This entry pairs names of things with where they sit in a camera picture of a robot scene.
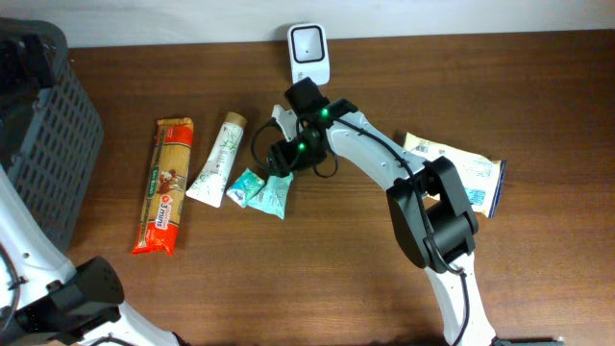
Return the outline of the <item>teal green snack pouch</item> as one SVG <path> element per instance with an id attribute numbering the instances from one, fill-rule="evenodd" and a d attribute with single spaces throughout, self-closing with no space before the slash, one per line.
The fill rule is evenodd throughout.
<path id="1" fill-rule="evenodd" d="M 285 177 L 269 176 L 265 186 L 248 202 L 248 206 L 284 220 L 287 195 L 293 178 L 292 173 Z"/>

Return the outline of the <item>small teal tissue packet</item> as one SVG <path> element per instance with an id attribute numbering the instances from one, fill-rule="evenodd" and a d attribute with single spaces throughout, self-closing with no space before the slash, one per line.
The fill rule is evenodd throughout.
<path id="1" fill-rule="evenodd" d="M 226 195 L 240 207 L 246 208 L 248 202 L 265 186 L 265 181 L 249 168 L 227 189 Z"/>

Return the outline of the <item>white tube with gold cap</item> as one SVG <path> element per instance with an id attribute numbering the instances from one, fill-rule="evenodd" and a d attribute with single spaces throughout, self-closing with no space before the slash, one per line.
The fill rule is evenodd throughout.
<path id="1" fill-rule="evenodd" d="M 186 191 L 187 197 L 215 208 L 221 206 L 246 124 L 242 115 L 227 113 L 206 163 Z"/>

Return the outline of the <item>orange red spaghetti packet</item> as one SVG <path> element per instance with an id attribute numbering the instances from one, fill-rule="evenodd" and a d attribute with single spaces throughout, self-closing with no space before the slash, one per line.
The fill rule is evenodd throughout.
<path id="1" fill-rule="evenodd" d="M 160 251 L 172 255 L 175 250 L 193 136 L 193 121 L 188 117 L 157 122 L 134 255 Z"/>

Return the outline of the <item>yellow wet wipes pack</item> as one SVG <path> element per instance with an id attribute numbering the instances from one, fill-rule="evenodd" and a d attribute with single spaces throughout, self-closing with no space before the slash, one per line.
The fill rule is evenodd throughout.
<path id="1" fill-rule="evenodd" d="M 434 161 L 446 157 L 454 165 L 474 212 L 494 218 L 500 203 L 506 161 L 491 161 L 480 154 L 406 133 L 404 148 L 411 154 Z"/>

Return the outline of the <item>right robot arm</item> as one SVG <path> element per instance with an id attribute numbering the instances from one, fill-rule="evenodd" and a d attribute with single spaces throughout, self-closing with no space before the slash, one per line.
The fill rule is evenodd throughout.
<path id="1" fill-rule="evenodd" d="M 310 78 L 284 94 L 270 125 L 284 138 L 262 168 L 286 177 L 316 169 L 328 156 L 352 162 L 386 194 L 393 231 L 405 256 L 423 269 L 450 345 L 503 346 L 486 316 L 475 275 L 479 222 L 455 165 L 414 155 L 374 128 L 356 105 L 323 96 Z"/>

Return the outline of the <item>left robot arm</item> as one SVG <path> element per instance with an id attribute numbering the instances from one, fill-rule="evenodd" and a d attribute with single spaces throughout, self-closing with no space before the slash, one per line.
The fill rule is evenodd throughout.
<path id="1" fill-rule="evenodd" d="M 76 266 L 42 232 L 1 176 L 1 342 L 4 345 L 172 345 L 184 340 L 138 313 L 110 265 Z"/>

